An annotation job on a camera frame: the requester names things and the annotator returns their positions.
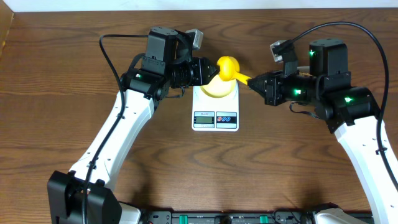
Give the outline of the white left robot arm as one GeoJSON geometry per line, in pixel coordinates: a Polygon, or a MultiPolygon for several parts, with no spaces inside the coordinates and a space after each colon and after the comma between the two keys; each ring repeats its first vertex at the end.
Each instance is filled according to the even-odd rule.
{"type": "Polygon", "coordinates": [[[66,173],[47,183],[52,223],[139,223],[140,209],[120,202],[114,188],[132,145],[171,88],[207,85],[219,72],[209,59],[194,57],[203,33],[153,27],[146,51],[122,75],[116,101],[95,139],[66,173]]]}

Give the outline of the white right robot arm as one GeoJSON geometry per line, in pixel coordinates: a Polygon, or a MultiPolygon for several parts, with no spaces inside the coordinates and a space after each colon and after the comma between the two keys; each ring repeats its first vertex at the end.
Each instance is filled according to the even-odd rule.
{"type": "Polygon", "coordinates": [[[248,80],[267,105],[313,105],[311,116],[326,122],[354,166],[375,223],[397,223],[397,158],[389,143],[382,110],[366,87],[351,85],[348,49],[340,39],[309,45],[309,74],[298,68],[294,46],[271,45],[283,70],[248,80]]]}

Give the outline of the yellow plastic measuring scoop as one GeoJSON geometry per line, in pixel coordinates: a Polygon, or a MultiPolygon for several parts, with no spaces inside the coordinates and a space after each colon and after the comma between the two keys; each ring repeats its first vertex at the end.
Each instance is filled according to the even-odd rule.
{"type": "Polygon", "coordinates": [[[250,77],[240,73],[240,65],[234,57],[222,56],[218,59],[217,65],[220,67],[219,76],[224,82],[237,80],[245,85],[248,84],[250,77]]]}

